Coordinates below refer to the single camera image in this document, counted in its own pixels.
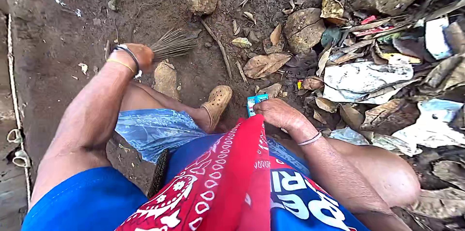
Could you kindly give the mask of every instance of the small box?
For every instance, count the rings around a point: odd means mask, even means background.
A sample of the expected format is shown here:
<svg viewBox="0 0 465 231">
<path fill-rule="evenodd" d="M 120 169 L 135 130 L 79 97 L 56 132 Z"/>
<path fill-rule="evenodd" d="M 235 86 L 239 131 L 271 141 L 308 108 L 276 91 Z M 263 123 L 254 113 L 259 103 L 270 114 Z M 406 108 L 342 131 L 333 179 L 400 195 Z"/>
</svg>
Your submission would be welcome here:
<svg viewBox="0 0 465 231">
<path fill-rule="evenodd" d="M 253 111 L 253 105 L 260 103 L 267 99 L 268 99 L 268 94 L 247 97 L 247 111 L 249 112 L 249 117 L 256 115 L 255 111 Z"/>
</svg>

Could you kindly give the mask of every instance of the broom bristles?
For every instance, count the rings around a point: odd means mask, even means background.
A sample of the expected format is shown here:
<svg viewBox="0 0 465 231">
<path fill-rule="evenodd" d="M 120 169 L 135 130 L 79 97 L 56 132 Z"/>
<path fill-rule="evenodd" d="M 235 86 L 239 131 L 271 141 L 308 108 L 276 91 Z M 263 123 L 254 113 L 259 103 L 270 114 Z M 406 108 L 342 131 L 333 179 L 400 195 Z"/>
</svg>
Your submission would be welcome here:
<svg viewBox="0 0 465 231">
<path fill-rule="evenodd" d="M 154 61 L 161 61 L 167 58 L 187 55 L 195 46 L 197 45 L 194 42 L 194 38 L 189 36 L 188 32 L 182 29 L 173 31 L 172 28 L 150 48 L 155 55 Z"/>
</svg>

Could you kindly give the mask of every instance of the leg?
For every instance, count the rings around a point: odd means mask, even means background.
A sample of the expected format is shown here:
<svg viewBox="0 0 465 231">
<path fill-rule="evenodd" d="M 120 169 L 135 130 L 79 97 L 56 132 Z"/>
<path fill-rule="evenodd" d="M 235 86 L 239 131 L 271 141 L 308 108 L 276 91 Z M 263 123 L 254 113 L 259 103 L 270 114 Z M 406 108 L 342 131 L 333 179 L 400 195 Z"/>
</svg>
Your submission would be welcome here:
<svg viewBox="0 0 465 231">
<path fill-rule="evenodd" d="M 360 171 L 390 207 L 410 204 L 418 197 L 418 178 L 401 157 L 375 146 L 356 146 L 333 138 L 327 140 Z M 303 157 L 294 141 L 279 142 L 298 157 Z"/>
<path fill-rule="evenodd" d="M 153 90 L 149 86 L 140 83 L 131 83 L 123 97 L 120 111 L 136 109 L 173 109 L 178 112 L 186 111 L 202 130 L 207 131 L 210 127 L 210 118 L 206 109 L 191 108 L 176 99 Z"/>
</svg>

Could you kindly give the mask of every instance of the hand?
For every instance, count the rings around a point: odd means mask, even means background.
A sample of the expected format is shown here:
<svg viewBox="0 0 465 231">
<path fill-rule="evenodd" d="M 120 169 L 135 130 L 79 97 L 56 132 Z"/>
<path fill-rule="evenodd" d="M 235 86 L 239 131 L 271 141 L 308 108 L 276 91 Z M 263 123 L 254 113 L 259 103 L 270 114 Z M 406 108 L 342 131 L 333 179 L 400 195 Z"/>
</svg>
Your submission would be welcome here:
<svg viewBox="0 0 465 231">
<path fill-rule="evenodd" d="M 264 116 L 264 121 L 290 131 L 303 124 L 310 123 L 297 109 L 289 106 L 279 98 L 270 98 L 253 106 L 256 114 Z"/>
</svg>

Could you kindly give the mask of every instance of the dirt ground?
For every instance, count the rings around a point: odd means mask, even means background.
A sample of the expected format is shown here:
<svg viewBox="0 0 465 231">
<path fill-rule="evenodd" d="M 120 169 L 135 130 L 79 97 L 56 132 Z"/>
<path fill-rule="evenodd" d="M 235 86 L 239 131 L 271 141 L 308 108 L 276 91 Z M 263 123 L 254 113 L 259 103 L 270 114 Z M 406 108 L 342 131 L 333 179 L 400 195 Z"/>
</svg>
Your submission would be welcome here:
<svg viewBox="0 0 465 231">
<path fill-rule="evenodd" d="M 268 36 L 279 22 L 285 22 L 286 16 L 281 10 L 289 7 L 289 0 L 251 0 L 244 8 L 237 6 L 242 0 L 218 0 L 215 12 L 205 18 L 225 46 L 232 68 L 232 80 L 228 79 L 219 47 L 198 18 L 189 13 L 186 0 L 118 0 L 118 12 L 108 9 L 108 1 L 9 0 L 14 17 L 16 82 L 24 118 L 26 149 L 33 162 L 33 180 L 38 163 L 53 138 L 65 108 L 95 75 L 94 66 L 103 66 L 107 40 L 112 42 L 112 46 L 115 45 L 115 39 L 120 43 L 150 45 L 173 27 L 202 29 L 196 39 L 198 46 L 193 52 L 170 60 L 170 63 L 178 73 L 178 82 L 182 87 L 181 100 L 189 106 L 197 107 L 205 102 L 208 93 L 217 85 L 226 84 L 233 89 L 233 97 L 218 130 L 227 130 L 235 125 L 239 117 L 247 116 L 246 99 L 255 94 L 256 85 L 263 88 L 281 80 L 281 75 L 273 74 L 265 80 L 249 79 L 247 84 L 244 83 L 235 62 L 237 60 L 243 66 L 250 52 L 255 50 L 255 53 L 261 53 L 260 47 L 254 45 L 245 50 L 231 46 L 229 42 L 234 38 L 234 19 L 242 30 L 254 31 L 259 38 Z M 318 8 L 321 4 L 321 0 L 294 1 L 301 3 L 298 8 Z M 243 16 L 243 11 L 254 14 L 256 26 Z M 206 42 L 211 42 L 213 46 L 205 47 Z M 78 66 L 81 62 L 89 66 L 87 75 Z M 144 74 L 142 82 L 153 85 L 153 75 Z M 294 91 L 293 80 L 283 82 L 283 90 Z M 287 101 L 302 111 L 301 97 L 291 93 Z M 275 128 L 268 128 L 268 133 L 282 134 Z M 115 133 L 107 147 L 110 161 L 142 190 L 147 191 L 154 165 L 142 161 L 132 148 L 126 152 L 119 147 L 120 144 L 131 148 Z M 400 210 L 399 214 L 414 230 L 422 230 L 413 216 Z M 443 227 L 438 224 L 438 228 L 433 230 L 442 230 Z"/>
</svg>

